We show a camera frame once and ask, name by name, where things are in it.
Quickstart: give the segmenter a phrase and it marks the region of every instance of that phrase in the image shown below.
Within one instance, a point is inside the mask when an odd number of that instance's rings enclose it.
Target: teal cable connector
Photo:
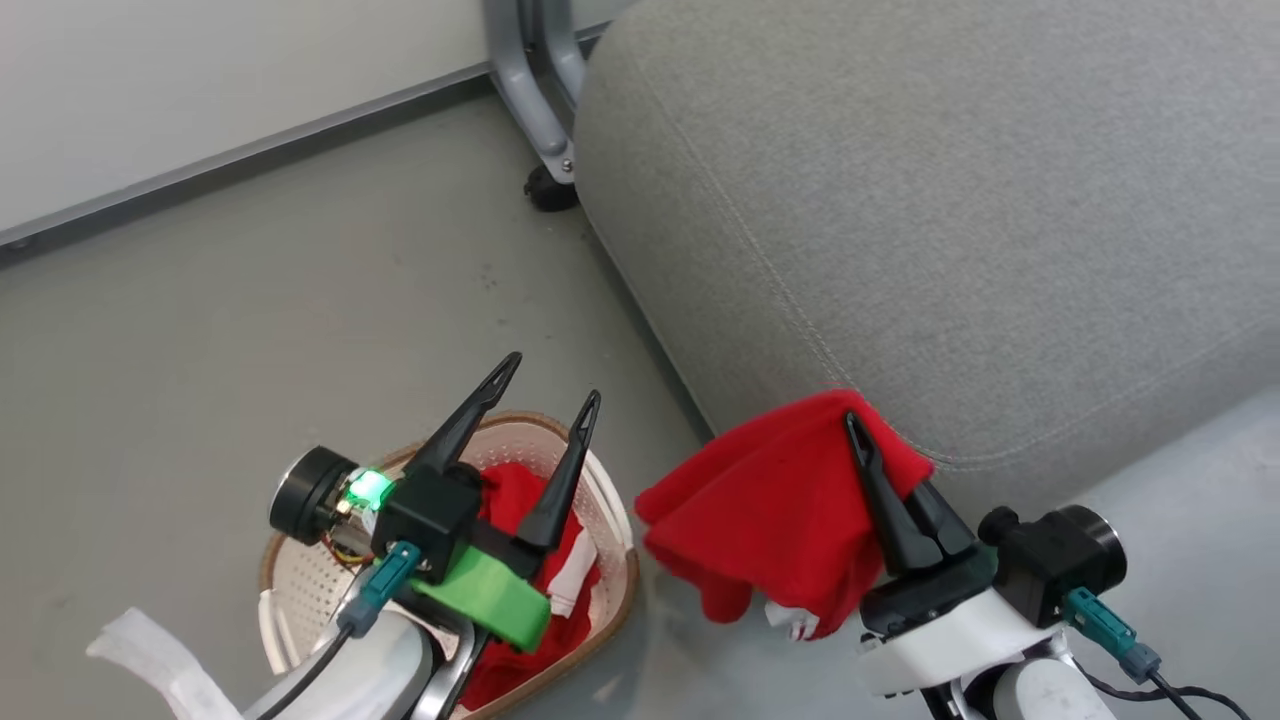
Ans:
[[[1066,593],[1062,602],[1062,616],[1068,624],[1120,661],[1120,669],[1133,682],[1140,685],[1160,670],[1156,651],[1138,642],[1138,633],[1103,605],[1098,596],[1084,588],[1075,588]]]
[[[408,582],[421,560],[422,551],[416,546],[403,541],[396,543],[378,568],[374,568],[369,582],[360,588],[360,594],[338,614],[338,626],[349,625],[351,637],[365,637],[378,620],[378,614]]]

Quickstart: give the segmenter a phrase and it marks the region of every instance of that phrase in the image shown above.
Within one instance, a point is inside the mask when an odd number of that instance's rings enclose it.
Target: white wall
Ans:
[[[0,242],[484,60],[479,0],[0,0]]]

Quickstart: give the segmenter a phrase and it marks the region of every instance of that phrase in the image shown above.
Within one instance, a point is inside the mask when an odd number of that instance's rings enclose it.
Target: green mount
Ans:
[[[410,587],[524,652],[538,650],[552,620],[547,596],[500,560],[470,546],[444,582],[431,585],[412,578]]]

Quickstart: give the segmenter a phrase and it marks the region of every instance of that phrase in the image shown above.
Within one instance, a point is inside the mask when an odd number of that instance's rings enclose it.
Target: green led light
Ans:
[[[362,505],[376,512],[383,509],[383,501],[393,487],[396,483],[378,470],[362,470],[347,487],[347,497],[352,505]]]

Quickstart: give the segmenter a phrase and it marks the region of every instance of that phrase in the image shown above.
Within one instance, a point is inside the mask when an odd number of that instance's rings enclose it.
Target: baseboard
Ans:
[[[608,23],[602,23],[577,32],[579,42],[582,45],[584,51],[590,50],[590,47],[595,44],[595,40],[604,33],[607,27]],[[413,87],[387,95],[385,97],[379,97],[378,100],[371,100],[362,105],[311,120],[310,123],[264,137],[211,158],[205,158],[204,160],[178,168],[177,170],[156,176],[115,192],[95,197],[93,200],[88,200],[86,202],[81,202],[56,213],[50,213],[49,215],[0,231],[0,246],[15,243],[17,247],[22,247],[29,245],[32,241],[40,240],[38,236],[41,233],[61,228],[70,223],[87,220],[93,215],[120,208],[123,205],[134,205],[134,202],[140,199],[161,191],[179,188],[179,186],[184,183],[189,183],[214,172],[233,170],[236,165],[241,165],[255,158],[260,158],[271,151],[296,145],[308,138],[321,136],[326,132],[334,131],[335,128],[351,126],[357,122],[376,123],[379,115],[396,111],[399,108],[404,108],[411,102],[424,100],[429,96],[440,96],[438,97],[440,102],[434,104],[434,108],[472,97],[477,92],[483,92],[483,88],[489,86],[488,74],[489,63],[471,65],[470,68],[463,68],[421,85],[415,85]],[[192,193],[180,191],[173,193],[174,197],[189,195]],[[161,200],[159,206],[163,208],[172,202],[172,197],[166,199],[166,201]],[[143,204],[134,205],[134,209],[140,213],[147,211]]]

